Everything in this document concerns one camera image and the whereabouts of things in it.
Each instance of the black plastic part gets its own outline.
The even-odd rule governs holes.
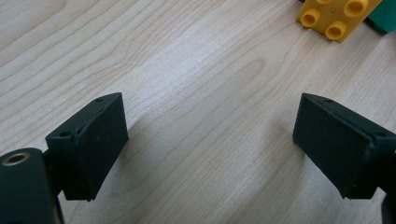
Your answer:
[[[382,223],[395,224],[396,223],[396,197],[387,195],[381,205]]]
[[[46,141],[46,161],[57,174],[51,175],[53,185],[62,186],[67,200],[95,199],[128,141],[121,93],[93,100],[50,133]]]
[[[303,93],[294,142],[338,188],[342,197],[370,199],[396,135],[333,100]]]
[[[64,223],[43,154],[18,149],[0,157],[0,223]]]

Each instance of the hole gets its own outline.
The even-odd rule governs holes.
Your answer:
[[[338,40],[344,35],[346,28],[347,26],[343,22],[335,21],[327,27],[325,35],[330,40]]]
[[[329,29],[329,35],[333,36],[334,39],[338,39],[341,36],[341,30],[336,27],[332,27]]]
[[[27,152],[16,153],[3,160],[3,165],[5,166],[17,165],[20,164],[21,162],[26,161],[27,159],[29,159],[29,157],[30,154]]]
[[[302,19],[302,23],[304,26],[310,27],[315,24],[315,17],[312,15],[304,15]]]
[[[378,136],[381,136],[381,137],[387,136],[386,134],[381,133],[381,132],[374,132],[374,133],[375,133],[375,135],[378,135]]]
[[[66,136],[68,136],[70,134],[71,134],[71,132],[62,132],[62,133],[59,134],[59,136],[66,137]]]
[[[328,4],[330,3],[332,0],[317,0],[318,3],[320,4]]]

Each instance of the dark green plastic piece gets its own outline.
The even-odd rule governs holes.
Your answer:
[[[382,0],[378,7],[370,13],[368,19],[380,32],[390,33],[396,30],[396,0]]]

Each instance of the light wood surface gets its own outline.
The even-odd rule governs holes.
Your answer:
[[[130,141],[95,201],[61,193],[67,223],[380,223],[384,193],[343,200],[291,134],[302,92],[396,132],[396,33],[337,44],[301,6],[3,0],[1,154],[120,91]]]

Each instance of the screw hole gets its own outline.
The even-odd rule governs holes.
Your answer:
[[[71,132],[62,132],[62,133],[59,134],[59,136],[66,137],[66,136],[68,136],[70,134],[71,134]]]
[[[375,133],[375,135],[378,135],[378,136],[381,136],[381,137],[387,136],[386,134],[381,133],[381,132],[374,132],[374,133]]]
[[[21,162],[26,161],[27,159],[29,159],[29,157],[30,157],[30,154],[27,152],[16,153],[14,155],[7,157],[5,160],[3,160],[3,165],[4,166],[17,165]]]

